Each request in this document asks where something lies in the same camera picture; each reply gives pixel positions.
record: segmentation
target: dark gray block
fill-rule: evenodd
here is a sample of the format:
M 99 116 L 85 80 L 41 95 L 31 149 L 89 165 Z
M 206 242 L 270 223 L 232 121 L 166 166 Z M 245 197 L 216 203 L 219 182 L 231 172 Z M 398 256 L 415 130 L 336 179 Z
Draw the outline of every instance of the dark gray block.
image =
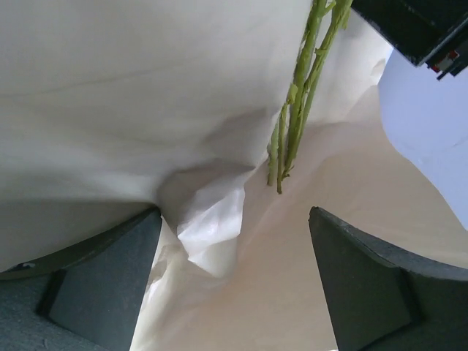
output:
M 313 208 L 312 243 L 340 351 L 468 350 L 468 270 Z
M 106 350 L 128 351 L 160 228 L 153 211 L 101 254 L 59 274 L 45 315 Z
M 466 0 L 354 0 L 352 8 L 416 65 L 461 30 L 468 15 Z

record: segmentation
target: black object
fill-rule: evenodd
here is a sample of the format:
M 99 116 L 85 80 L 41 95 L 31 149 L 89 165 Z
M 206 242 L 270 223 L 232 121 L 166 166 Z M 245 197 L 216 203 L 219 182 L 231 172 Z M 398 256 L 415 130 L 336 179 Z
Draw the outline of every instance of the black object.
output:
M 416 66 L 438 79 L 468 65 L 467 0 L 354 0 L 352 8 Z
M 321 208 L 309 226 L 340 351 L 468 350 L 468 270 L 366 234 Z
M 148 210 L 103 233 L 71 268 L 0 282 L 0 350 L 128 351 L 161 223 Z

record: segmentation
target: green plant stem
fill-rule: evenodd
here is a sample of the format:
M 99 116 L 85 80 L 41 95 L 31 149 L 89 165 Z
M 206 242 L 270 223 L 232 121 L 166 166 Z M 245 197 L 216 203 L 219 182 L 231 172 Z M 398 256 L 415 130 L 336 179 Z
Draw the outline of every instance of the green plant stem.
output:
M 320 24 L 322 23 L 322 14 L 326 8 L 327 0 L 314 0 L 309 18 L 307 20 L 306 35 L 304 47 L 299 55 L 298 63 L 295 68 L 295 74 L 293 78 L 294 84 L 298 87 L 297 96 L 300 97 L 303 94 L 303 85 L 306 79 L 307 73 L 309 73 L 310 66 L 312 63 L 312 51 L 315 48 L 315 42 L 317 40 L 318 31 Z M 301 110 L 301 99 L 296 99 L 295 103 L 290 108 L 290 125 L 288 129 L 288 145 L 290 140 L 295 137 L 296 124 L 298 121 L 299 112 Z
M 336 6 L 332 9 L 331 24 L 328 27 L 327 34 L 322 41 L 320 49 L 316 50 L 315 60 L 312 65 L 311 72 L 309 73 L 309 76 L 303 85 L 301 98 L 296 99 L 296 103 L 298 103 L 299 100 L 298 104 L 302 107 L 302 109 L 296 117 L 296 130 L 294 134 L 295 137 L 292 138 L 290 142 L 288 141 L 288 153 L 284 163 L 282 178 L 286 178 L 288 176 L 288 173 L 293 166 L 293 161 L 297 156 L 299 143 L 303 135 L 303 130 L 306 126 L 307 117 L 309 116 L 312 100 L 314 99 L 323 64 L 325 63 L 328 52 L 330 51 L 331 45 L 336 36 L 336 32 L 345 26 L 347 22 L 351 3 L 352 0 L 337 0 Z
M 282 176 L 283 176 L 283 165 L 284 165 L 284 144 L 286 141 L 286 113 L 287 107 L 289 105 L 286 103 L 281 109 L 279 114 L 279 130 L 278 130 L 278 170 L 276 172 L 276 191 L 278 194 L 283 192 L 281 187 Z
M 268 180 L 267 185 L 272 186 L 275 180 L 275 171 L 278 163 L 278 132 L 279 132 L 279 120 L 275 124 L 275 129 L 270 139 L 270 150 L 268 160 Z

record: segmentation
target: white fabric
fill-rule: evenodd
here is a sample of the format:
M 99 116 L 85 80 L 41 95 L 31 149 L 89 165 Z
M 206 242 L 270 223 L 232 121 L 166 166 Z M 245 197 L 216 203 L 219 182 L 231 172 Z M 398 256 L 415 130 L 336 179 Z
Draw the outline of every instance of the white fabric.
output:
M 313 205 L 466 265 L 468 236 L 385 139 L 376 84 L 389 47 L 355 16 L 325 65 L 285 193 L 265 185 L 263 167 L 254 173 L 309 5 L 0 3 L 0 270 L 156 203 L 169 225 L 133 350 L 329 351 Z

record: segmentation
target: white wall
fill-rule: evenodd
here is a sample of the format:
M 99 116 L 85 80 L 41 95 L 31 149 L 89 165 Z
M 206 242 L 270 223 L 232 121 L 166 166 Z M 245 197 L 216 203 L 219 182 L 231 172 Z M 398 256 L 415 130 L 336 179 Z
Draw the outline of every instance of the white wall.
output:
M 441 81 L 394 51 L 379 83 L 388 139 L 468 228 L 468 69 Z

